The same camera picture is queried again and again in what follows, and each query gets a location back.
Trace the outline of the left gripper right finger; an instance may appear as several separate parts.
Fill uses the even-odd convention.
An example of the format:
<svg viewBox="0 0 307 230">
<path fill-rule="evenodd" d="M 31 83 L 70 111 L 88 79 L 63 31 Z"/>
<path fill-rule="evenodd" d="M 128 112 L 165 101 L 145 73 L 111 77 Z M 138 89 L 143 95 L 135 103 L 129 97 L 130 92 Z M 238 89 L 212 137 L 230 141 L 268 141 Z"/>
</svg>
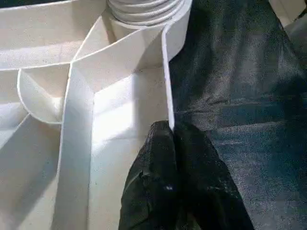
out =
<svg viewBox="0 0 307 230">
<path fill-rule="evenodd" d="M 252 230 L 252 221 L 226 164 L 205 132 L 174 128 L 182 199 L 202 230 Z"/>
</svg>

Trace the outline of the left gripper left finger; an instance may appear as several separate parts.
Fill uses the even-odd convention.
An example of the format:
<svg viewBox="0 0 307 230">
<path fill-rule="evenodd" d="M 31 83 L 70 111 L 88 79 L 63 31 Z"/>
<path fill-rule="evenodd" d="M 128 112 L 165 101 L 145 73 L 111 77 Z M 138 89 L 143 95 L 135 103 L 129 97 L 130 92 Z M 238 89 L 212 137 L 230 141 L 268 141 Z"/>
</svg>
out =
<svg viewBox="0 0 307 230">
<path fill-rule="evenodd" d="M 120 230 L 174 230 L 179 176 L 168 121 L 154 122 L 125 181 Z"/>
</svg>

